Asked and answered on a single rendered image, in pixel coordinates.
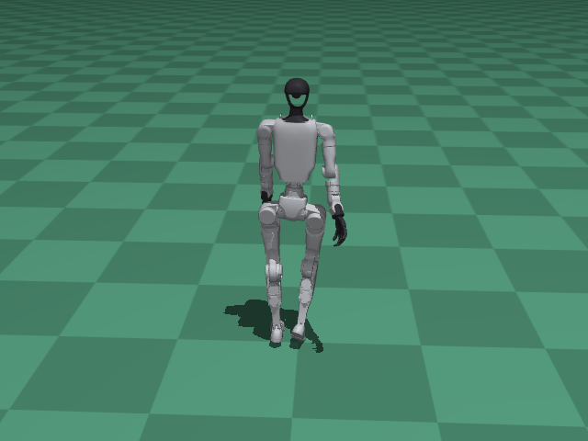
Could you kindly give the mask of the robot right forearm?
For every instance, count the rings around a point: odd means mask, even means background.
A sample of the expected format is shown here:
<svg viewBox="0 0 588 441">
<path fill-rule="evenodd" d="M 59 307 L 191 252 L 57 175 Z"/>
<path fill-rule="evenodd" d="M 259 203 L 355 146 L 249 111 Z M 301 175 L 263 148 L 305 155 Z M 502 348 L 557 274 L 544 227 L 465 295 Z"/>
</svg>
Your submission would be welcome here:
<svg viewBox="0 0 588 441">
<path fill-rule="evenodd" d="M 340 179 L 339 179 L 339 168 L 338 165 L 335 165 L 335 179 L 329 179 L 329 181 L 325 182 L 327 186 L 327 201 L 329 205 L 329 211 L 332 215 L 335 214 L 334 205 L 340 204 L 342 206 L 342 210 L 344 210 L 343 205 L 341 204 L 340 199 Z"/>
</svg>

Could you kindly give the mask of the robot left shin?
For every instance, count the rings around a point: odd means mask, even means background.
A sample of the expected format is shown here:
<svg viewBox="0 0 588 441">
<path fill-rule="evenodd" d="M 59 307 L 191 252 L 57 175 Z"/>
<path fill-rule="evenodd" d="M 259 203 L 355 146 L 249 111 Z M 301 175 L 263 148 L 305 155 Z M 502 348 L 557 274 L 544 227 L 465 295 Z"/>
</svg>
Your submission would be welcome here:
<svg viewBox="0 0 588 441">
<path fill-rule="evenodd" d="M 270 282 L 269 279 L 269 264 L 266 265 L 266 294 L 267 300 L 272 312 L 273 328 L 281 329 L 280 325 L 280 305 L 282 300 L 281 280 L 277 282 Z"/>
</svg>

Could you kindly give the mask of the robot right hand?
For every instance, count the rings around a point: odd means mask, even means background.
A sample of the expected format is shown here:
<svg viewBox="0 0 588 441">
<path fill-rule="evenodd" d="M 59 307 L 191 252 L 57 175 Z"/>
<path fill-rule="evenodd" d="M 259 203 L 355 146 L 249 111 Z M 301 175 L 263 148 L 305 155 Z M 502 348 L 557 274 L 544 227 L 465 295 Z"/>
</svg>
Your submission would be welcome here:
<svg viewBox="0 0 588 441">
<path fill-rule="evenodd" d="M 345 220 L 343 218 L 344 213 L 342 210 L 342 206 L 340 204 L 335 204 L 334 209 L 335 209 L 335 214 L 332 215 L 332 218 L 335 220 L 336 232 L 333 237 L 333 241 L 335 241 L 338 236 L 338 242 L 337 242 L 337 244 L 334 245 L 334 246 L 338 246 L 338 245 L 341 245 L 342 242 L 345 240 L 345 237 L 347 236 L 347 231 L 346 231 Z"/>
</svg>

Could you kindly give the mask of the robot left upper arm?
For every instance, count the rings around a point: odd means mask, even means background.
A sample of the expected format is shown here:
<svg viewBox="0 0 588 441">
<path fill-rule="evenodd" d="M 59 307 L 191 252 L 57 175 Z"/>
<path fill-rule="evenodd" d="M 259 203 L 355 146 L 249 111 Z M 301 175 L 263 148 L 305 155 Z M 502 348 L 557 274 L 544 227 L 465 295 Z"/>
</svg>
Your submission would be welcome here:
<svg viewBox="0 0 588 441">
<path fill-rule="evenodd" d="M 274 155 L 272 152 L 272 137 L 275 119 L 264 119 L 257 129 L 258 150 L 261 156 L 261 167 L 274 167 Z"/>
</svg>

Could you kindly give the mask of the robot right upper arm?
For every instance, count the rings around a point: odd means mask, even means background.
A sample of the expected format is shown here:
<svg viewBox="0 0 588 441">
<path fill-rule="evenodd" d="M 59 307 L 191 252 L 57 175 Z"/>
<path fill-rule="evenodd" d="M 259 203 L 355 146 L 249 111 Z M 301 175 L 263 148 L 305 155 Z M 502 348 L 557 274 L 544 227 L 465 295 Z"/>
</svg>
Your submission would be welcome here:
<svg viewBox="0 0 588 441">
<path fill-rule="evenodd" d="M 324 178 L 335 178 L 336 143 L 334 128 L 326 123 L 316 122 L 318 136 L 323 139 L 322 156 L 324 165 L 322 175 Z"/>
</svg>

